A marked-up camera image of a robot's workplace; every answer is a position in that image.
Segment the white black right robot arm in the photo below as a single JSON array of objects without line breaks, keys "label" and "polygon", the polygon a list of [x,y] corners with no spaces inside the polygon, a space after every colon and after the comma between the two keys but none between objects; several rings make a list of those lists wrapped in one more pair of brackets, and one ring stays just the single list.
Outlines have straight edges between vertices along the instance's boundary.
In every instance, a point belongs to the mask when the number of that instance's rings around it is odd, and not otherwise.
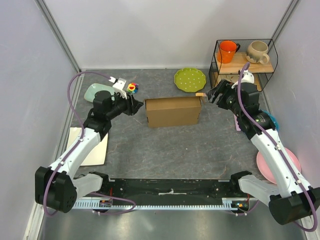
[{"label": "white black right robot arm", "polygon": [[229,191],[235,197],[247,193],[268,206],[273,218],[285,225],[312,216],[318,225],[316,211],[320,206],[320,189],[314,188],[290,162],[279,133],[270,116],[260,109],[260,93],[253,83],[233,86],[222,80],[215,88],[205,93],[210,103],[230,110],[237,119],[239,128],[258,149],[270,169],[276,184],[257,179],[250,172],[236,173]]}]

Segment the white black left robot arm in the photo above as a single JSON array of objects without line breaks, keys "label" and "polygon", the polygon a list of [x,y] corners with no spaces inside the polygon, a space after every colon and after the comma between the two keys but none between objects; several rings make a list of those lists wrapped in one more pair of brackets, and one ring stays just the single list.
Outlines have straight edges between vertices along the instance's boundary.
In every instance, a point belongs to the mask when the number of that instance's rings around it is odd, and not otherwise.
[{"label": "white black left robot arm", "polygon": [[50,166],[41,166],[36,170],[35,202],[44,209],[67,213],[77,199],[88,194],[94,192],[99,197],[106,196],[110,185],[100,173],[75,178],[76,172],[89,153],[109,133],[111,121],[121,114],[133,116],[143,105],[130,93],[122,97],[119,93],[111,95],[105,90],[97,92],[93,107],[74,142]]}]

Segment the brown cardboard box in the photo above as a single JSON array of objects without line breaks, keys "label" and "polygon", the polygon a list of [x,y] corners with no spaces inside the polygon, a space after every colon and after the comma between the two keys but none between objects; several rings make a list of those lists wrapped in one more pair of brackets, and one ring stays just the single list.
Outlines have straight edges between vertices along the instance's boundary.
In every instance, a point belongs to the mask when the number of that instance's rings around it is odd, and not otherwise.
[{"label": "brown cardboard box", "polygon": [[149,98],[144,100],[149,128],[191,126],[199,122],[204,96]]}]

